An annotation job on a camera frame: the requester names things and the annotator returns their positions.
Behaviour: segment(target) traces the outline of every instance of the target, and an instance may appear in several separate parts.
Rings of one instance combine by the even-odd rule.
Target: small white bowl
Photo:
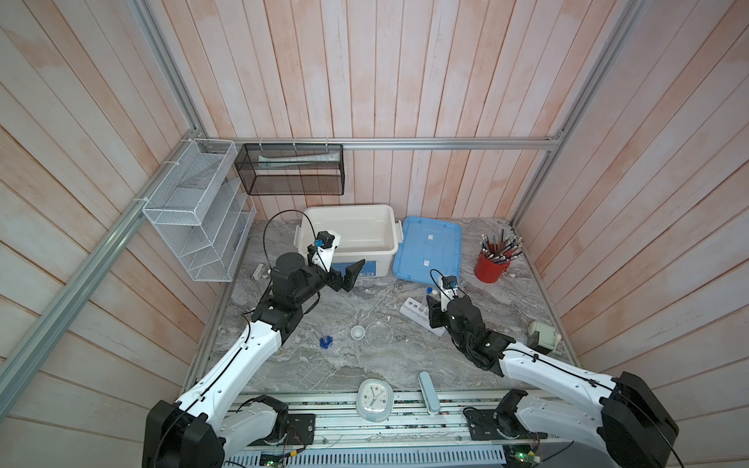
[[[364,338],[364,327],[361,325],[354,325],[351,327],[351,338],[355,340],[360,340]]]

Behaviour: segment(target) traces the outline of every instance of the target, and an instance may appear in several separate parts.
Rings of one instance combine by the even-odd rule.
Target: wooden plank wall
[[[189,125],[127,4],[0,2],[0,359]],[[216,292],[144,225],[0,424],[3,467],[131,467]]]
[[[654,2],[520,225],[582,363],[640,375],[716,468],[749,463],[748,25]]]
[[[207,133],[272,138],[553,134],[625,1],[150,3]],[[543,156],[347,152],[344,195],[258,205],[510,217]]]

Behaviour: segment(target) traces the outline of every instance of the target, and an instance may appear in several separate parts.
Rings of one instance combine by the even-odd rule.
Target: ventilation grille
[[[238,452],[230,461],[260,466],[261,450]],[[403,447],[392,449],[308,449],[289,459],[289,467],[367,468],[387,466],[450,467],[505,464],[502,446]]]

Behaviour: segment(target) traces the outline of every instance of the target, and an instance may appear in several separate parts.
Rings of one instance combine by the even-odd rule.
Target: clock face
[[[362,382],[357,395],[357,412],[364,419],[380,422],[392,411],[392,387],[382,380],[367,379]]]

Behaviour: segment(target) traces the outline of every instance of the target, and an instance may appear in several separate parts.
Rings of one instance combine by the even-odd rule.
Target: black mesh basket
[[[341,145],[246,143],[234,165],[248,195],[343,195]]]

